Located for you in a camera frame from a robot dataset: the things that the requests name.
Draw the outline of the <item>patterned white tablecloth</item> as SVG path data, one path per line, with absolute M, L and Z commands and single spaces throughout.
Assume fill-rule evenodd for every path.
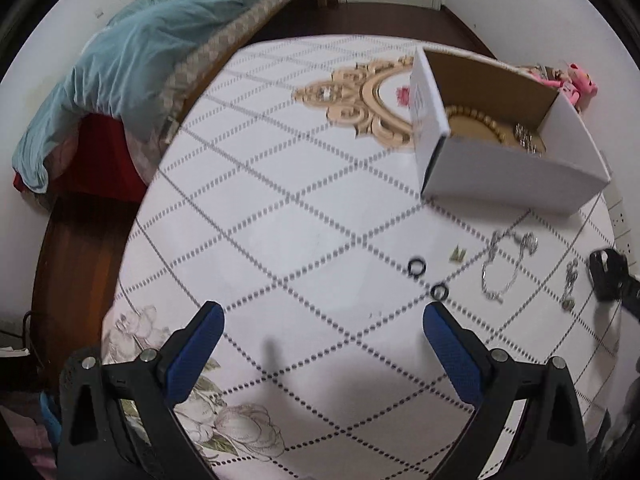
M 315 36 L 239 50 L 194 105 L 134 220 L 103 359 L 161 346 L 201 304 L 226 328 L 176 414 L 223 479 L 425 479 L 471 415 L 422 332 L 434 284 L 488 347 L 565 360 L 594 436 L 620 308 L 568 271 L 614 234 L 602 196 L 562 218 L 420 197 L 411 152 L 329 122 L 308 84 L 393 70 L 416 45 Z M 449 261 L 466 250 L 461 264 Z

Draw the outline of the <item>white cardboard jewelry box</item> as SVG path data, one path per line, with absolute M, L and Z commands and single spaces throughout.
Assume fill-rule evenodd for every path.
M 516 68 L 420 47 L 410 76 L 420 191 L 569 216 L 610 183 L 575 107 Z

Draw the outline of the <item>pink panther plush toy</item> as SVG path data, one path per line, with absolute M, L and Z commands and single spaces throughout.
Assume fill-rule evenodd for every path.
M 565 70 L 540 64 L 522 66 L 521 70 L 565 96 L 578 112 L 598 93 L 594 80 L 575 63 L 568 64 Z

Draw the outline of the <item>teal blanket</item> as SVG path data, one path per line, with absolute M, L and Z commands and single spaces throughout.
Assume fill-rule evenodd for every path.
M 220 32 L 269 0 L 134 0 L 89 40 L 44 99 L 12 157 L 25 188 L 47 192 L 64 170 L 89 114 L 119 120 L 149 162 L 158 162 L 192 84 L 214 58 Z

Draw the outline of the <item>small gold earring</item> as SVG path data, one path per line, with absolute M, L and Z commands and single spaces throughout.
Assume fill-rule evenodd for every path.
M 456 248 L 454 248 L 454 251 L 451 253 L 450 257 L 449 257 L 449 261 L 452 263 L 457 263 L 457 264 L 461 264 L 466 256 L 466 250 L 461 248 L 460 246 L 457 246 Z

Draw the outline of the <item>white wall power strip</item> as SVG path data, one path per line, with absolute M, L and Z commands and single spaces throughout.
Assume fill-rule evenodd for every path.
M 624 209 L 623 196 L 612 181 L 604 190 L 604 199 L 612 223 L 614 245 L 629 263 L 634 263 L 634 244 L 632 244 L 631 225 Z

